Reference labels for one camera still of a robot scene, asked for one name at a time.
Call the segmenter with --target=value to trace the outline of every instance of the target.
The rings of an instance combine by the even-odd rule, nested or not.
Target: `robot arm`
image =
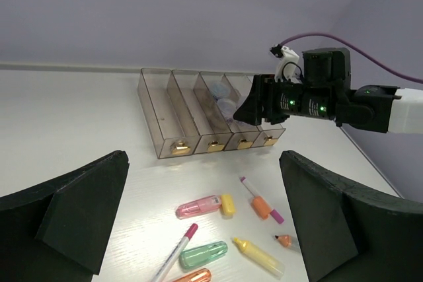
[[[234,119],[260,125],[290,116],[334,120],[376,132],[423,133],[423,91],[367,85],[350,88],[350,52],[346,48],[303,52],[304,72],[293,81],[299,56],[278,45],[275,75],[255,75],[249,96]]]

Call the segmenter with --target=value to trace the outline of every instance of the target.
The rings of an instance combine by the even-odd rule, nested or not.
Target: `gray wall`
[[[332,33],[397,71],[423,78],[422,22],[423,0],[354,0]],[[339,46],[332,41],[324,45]],[[352,86],[366,84],[423,89],[352,53]],[[385,135],[345,128],[401,195],[423,202],[423,135]]]
[[[349,2],[0,0],[0,62],[273,71],[270,45],[329,30]]]

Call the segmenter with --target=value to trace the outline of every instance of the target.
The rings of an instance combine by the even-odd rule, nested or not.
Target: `transparent drawer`
[[[243,125],[234,122],[230,118],[230,114],[223,114],[221,108],[217,106],[221,100],[231,100],[235,107],[236,101],[239,99],[237,91],[235,91],[223,73],[201,72],[200,74],[212,97],[211,100],[206,101],[199,98],[202,108],[205,109],[206,116],[209,120],[215,117],[223,117],[233,134],[225,151],[251,148],[260,135],[258,128],[252,125]]]
[[[226,73],[225,76],[236,92],[236,96],[231,96],[231,98],[233,98],[233,101],[236,102],[237,107],[239,107],[249,95],[252,81],[249,76],[239,73]],[[246,123],[238,124],[239,126],[247,125]],[[260,131],[260,135],[254,141],[252,147],[274,145],[285,132],[285,128],[282,127],[281,124],[271,125],[268,122],[263,122],[262,125],[259,125],[256,128]]]
[[[194,153],[222,151],[232,133],[200,73],[174,70],[173,75],[200,133],[200,142]]]
[[[142,69],[138,96],[157,158],[193,154],[200,134],[172,72]]]

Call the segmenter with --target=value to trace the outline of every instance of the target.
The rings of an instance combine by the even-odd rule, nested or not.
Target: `yellow tube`
[[[275,275],[278,279],[284,275],[285,266],[258,246],[248,240],[240,240],[238,238],[234,238],[233,242],[237,244],[239,251]]]

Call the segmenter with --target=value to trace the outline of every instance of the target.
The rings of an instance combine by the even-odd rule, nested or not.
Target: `white pen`
[[[177,244],[175,249],[172,251],[170,256],[166,259],[164,264],[160,267],[158,272],[154,275],[151,282],[161,282],[165,279],[166,275],[171,270],[174,263],[177,261],[180,253],[184,251],[186,245],[190,242],[192,236],[196,233],[198,229],[197,224],[192,224],[191,227],[188,229],[188,231],[185,233],[185,235],[182,237],[180,242]]]
[[[251,192],[252,195],[254,195],[255,197],[263,198],[260,195],[260,193],[258,192],[258,190],[256,190],[256,188],[244,176],[242,178],[239,178],[239,179],[245,185],[245,187]],[[271,216],[275,219],[275,221],[278,222],[278,224],[282,224],[285,221],[284,218],[273,207],[270,206],[270,209],[272,210],[270,212]]]

